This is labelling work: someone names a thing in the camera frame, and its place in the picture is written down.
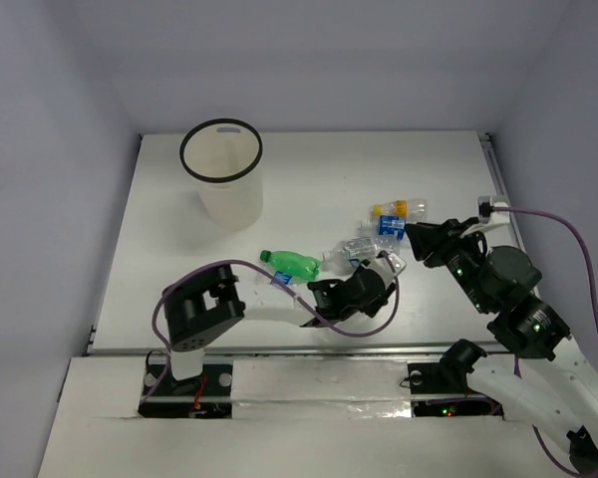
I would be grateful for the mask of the clear bottle blue label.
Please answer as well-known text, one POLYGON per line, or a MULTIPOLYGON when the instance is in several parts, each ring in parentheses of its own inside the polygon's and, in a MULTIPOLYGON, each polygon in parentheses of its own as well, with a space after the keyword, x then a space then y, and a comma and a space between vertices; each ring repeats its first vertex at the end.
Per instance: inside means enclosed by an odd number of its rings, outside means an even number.
POLYGON ((381 215, 360 222, 359 232, 369 235, 381 245, 399 249, 405 238, 406 218, 394 215, 381 215))

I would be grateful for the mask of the green plastic bottle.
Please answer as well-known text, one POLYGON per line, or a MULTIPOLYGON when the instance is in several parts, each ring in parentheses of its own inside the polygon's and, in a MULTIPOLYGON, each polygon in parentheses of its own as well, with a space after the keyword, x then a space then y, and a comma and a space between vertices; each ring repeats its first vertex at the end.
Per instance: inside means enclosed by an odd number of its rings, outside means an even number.
POLYGON ((275 272, 307 282, 314 281, 320 273, 321 262, 318 259, 291 251, 262 250, 259 259, 275 272))

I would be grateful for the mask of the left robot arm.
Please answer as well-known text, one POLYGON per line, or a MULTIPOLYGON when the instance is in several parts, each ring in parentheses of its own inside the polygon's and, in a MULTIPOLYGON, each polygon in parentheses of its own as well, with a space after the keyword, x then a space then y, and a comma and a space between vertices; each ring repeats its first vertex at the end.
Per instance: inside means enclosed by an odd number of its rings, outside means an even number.
POLYGON ((376 335, 396 317, 405 269, 398 255, 382 253, 345 280, 293 287, 244 260, 202 266, 164 289, 153 310, 151 326, 167 355, 158 379, 175 396, 197 392, 204 349, 242 320, 325 328, 349 338, 376 335))

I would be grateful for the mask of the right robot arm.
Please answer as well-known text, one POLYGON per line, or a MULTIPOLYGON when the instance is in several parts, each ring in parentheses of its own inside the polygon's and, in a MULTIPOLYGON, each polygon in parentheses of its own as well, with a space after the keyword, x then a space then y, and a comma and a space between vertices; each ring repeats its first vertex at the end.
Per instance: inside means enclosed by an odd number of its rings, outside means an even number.
POLYGON ((460 339, 439 361, 410 365, 411 391, 491 398, 567 453, 567 474, 598 477, 598 373, 560 315, 534 294, 541 272, 518 248, 488 247, 476 218, 412 223, 406 234, 416 260, 447 268, 475 309, 493 316, 487 328, 496 341, 551 388, 533 387, 460 339))

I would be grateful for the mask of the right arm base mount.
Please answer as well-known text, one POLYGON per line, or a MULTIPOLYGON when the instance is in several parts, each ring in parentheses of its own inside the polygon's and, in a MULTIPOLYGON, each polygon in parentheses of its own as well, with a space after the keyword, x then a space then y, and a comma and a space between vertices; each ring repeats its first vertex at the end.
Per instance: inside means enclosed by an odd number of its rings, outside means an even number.
POLYGON ((447 378, 439 362, 410 362, 399 387, 410 393, 416 418, 503 416, 500 403, 447 378))

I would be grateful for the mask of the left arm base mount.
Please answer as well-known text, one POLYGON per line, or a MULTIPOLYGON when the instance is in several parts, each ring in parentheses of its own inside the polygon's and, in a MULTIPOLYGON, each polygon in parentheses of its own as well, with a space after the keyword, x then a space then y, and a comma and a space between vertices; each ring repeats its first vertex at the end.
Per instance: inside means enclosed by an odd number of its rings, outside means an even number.
POLYGON ((230 362, 205 363, 202 374, 176 381, 168 371, 159 380, 165 354, 156 350, 145 357, 144 384, 138 414, 143 418, 229 419, 232 417, 230 362))

